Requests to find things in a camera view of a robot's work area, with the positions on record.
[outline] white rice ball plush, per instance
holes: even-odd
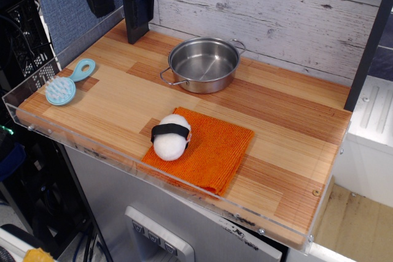
[[[183,116],[171,114],[162,119],[159,125],[170,123],[186,127],[191,132],[191,126]],[[191,139],[190,135],[187,139],[175,133],[156,135],[153,143],[154,151],[164,161],[177,160],[184,153]]]

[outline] blue scalp massager brush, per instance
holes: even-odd
[[[76,93],[75,82],[87,78],[94,71],[95,66],[93,60],[85,58],[77,63],[71,76],[52,77],[47,82],[45,90],[48,102],[55,106],[62,106],[72,101]]]

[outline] pot handle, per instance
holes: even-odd
[[[189,81],[188,81],[188,80],[183,80],[183,81],[174,82],[174,83],[169,82],[169,81],[166,81],[166,80],[164,79],[164,77],[162,76],[162,74],[164,74],[164,73],[165,73],[167,70],[169,70],[170,68],[171,68],[171,67],[165,69],[164,71],[161,71],[160,77],[161,77],[161,80],[162,80],[162,81],[164,81],[165,83],[167,83],[167,84],[169,84],[169,85],[178,85],[178,84],[181,84],[181,83],[184,83],[184,82],[185,82],[187,85],[189,84]]]
[[[238,43],[240,43],[241,45],[243,45],[243,50],[241,51],[241,53],[239,53],[240,55],[242,55],[245,51],[246,51],[246,46],[245,46],[245,44],[243,43],[243,42],[241,42],[240,40],[238,40],[238,39],[230,39],[230,40],[228,40],[229,42],[231,42],[231,41],[235,41],[235,42],[238,42]]]

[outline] wooden board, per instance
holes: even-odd
[[[391,261],[392,224],[393,208],[334,185],[315,241],[358,262]]]
[[[226,89],[193,94],[159,76],[179,42],[150,31],[130,45],[123,21],[61,73],[69,75],[81,58],[96,61],[72,102],[52,106],[39,90],[20,108],[53,123],[52,132],[60,126],[75,141],[80,134],[137,160],[151,146],[152,122],[179,106],[252,129],[255,137],[224,198],[308,234],[321,198],[313,191],[324,190],[351,116],[343,110],[349,89],[241,58]],[[169,71],[165,77],[173,79]],[[79,143],[99,152],[92,142]]]

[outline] stainless steel pot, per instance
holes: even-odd
[[[243,46],[239,53],[230,42]],[[218,38],[198,37],[174,47],[169,54],[169,68],[160,73],[162,81],[180,85],[194,93],[213,93],[227,87],[235,77],[240,55],[246,46],[239,40],[224,41]],[[172,69],[175,82],[164,79],[163,73]]]

